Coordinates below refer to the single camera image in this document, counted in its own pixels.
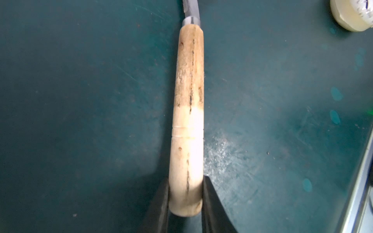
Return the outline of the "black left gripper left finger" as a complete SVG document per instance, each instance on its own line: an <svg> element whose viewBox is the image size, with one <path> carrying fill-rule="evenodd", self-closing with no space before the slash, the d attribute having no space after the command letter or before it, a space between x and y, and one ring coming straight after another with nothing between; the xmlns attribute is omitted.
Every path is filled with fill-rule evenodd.
<svg viewBox="0 0 373 233"><path fill-rule="evenodd" d="M168 232L169 180L165 178L156 191L138 233Z"/></svg>

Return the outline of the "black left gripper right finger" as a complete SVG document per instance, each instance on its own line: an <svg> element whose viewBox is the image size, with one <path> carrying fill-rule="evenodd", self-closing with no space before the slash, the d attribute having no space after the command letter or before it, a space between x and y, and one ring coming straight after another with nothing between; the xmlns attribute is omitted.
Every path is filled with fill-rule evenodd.
<svg viewBox="0 0 373 233"><path fill-rule="evenodd" d="M208 176L204 176L203 179L202 230L203 233L238 232L226 214Z"/></svg>

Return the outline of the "small sickle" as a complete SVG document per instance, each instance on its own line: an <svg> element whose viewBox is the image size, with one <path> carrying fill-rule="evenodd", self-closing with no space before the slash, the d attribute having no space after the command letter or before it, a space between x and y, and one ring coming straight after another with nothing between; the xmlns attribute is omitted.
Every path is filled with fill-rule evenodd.
<svg viewBox="0 0 373 233"><path fill-rule="evenodd" d="M195 216L203 205L204 32L197 1L183 1L169 169L169 210Z"/></svg>

